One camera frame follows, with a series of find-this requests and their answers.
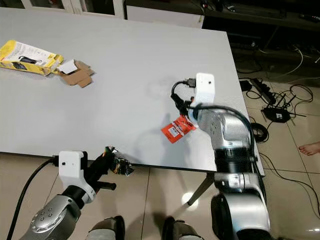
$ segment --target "tiled floor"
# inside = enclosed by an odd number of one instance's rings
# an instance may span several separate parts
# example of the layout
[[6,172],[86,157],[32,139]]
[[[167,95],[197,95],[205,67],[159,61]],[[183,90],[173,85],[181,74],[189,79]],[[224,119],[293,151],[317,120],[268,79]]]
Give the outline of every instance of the tiled floor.
[[[266,84],[275,92],[285,91],[290,86],[273,82]],[[305,156],[297,149],[300,145],[320,141],[320,88],[311,89],[314,101],[301,104],[296,109],[297,113],[307,117],[297,116],[287,123],[272,123],[269,141],[259,144],[258,148],[271,158],[283,177],[312,185],[320,196],[320,154]],[[298,89],[296,92],[297,95],[303,94]],[[249,115],[267,126],[270,121],[261,113],[265,103],[259,99],[249,99],[245,94],[244,99]],[[313,210],[317,208],[314,194],[298,183],[281,179],[272,170],[268,159],[262,159],[272,235],[293,240],[320,239],[320,217]],[[0,239],[7,236],[23,185],[43,161],[37,157],[0,154]],[[21,208],[14,240],[26,231],[33,214],[55,194],[62,192],[57,174],[57,168],[46,166],[32,182]],[[210,201],[218,191],[212,186],[196,206],[187,207],[184,204],[188,193],[192,193],[205,176],[201,172],[143,167],[136,167],[129,177],[110,173],[103,178],[115,182],[117,189],[101,190],[96,200],[84,207],[70,239],[85,239],[88,230],[98,221],[122,215],[126,223],[127,240],[160,240],[164,219],[172,215],[191,224],[204,239],[216,240],[211,228]]]

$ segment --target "bare foot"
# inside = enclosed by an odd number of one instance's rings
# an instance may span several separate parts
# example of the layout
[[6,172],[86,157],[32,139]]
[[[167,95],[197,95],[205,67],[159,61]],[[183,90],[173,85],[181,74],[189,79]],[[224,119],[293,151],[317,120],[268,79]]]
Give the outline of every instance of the bare foot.
[[300,152],[308,156],[320,153],[320,141],[300,146],[299,150]]

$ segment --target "white table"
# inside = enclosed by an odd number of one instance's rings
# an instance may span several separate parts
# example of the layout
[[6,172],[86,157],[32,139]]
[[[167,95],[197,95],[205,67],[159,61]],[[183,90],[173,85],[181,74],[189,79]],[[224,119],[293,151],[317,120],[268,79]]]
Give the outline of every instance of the white table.
[[113,145],[133,164],[215,171],[206,133],[171,144],[161,132],[179,115],[172,85],[198,72],[214,74],[216,104],[248,116],[222,31],[0,8],[0,46],[10,39],[81,60],[96,74],[80,88],[56,75],[0,68],[0,152],[81,150],[93,160]]

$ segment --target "robot leg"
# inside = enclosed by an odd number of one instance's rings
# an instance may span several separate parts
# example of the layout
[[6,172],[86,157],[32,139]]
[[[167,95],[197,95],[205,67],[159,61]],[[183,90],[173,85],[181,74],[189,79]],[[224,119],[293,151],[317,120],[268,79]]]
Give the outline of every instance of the robot leg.
[[122,216],[109,217],[94,225],[86,240],[125,240],[125,229]]
[[163,225],[162,240],[203,240],[194,228],[183,220],[175,220],[169,216]]

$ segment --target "white door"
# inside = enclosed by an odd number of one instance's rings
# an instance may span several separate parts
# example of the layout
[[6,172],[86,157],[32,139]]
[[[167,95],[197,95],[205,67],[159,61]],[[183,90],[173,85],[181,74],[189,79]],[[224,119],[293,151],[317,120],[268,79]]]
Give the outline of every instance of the white door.
[[71,0],[21,0],[21,2],[25,9],[74,12]]
[[71,0],[75,14],[125,18],[123,0]]

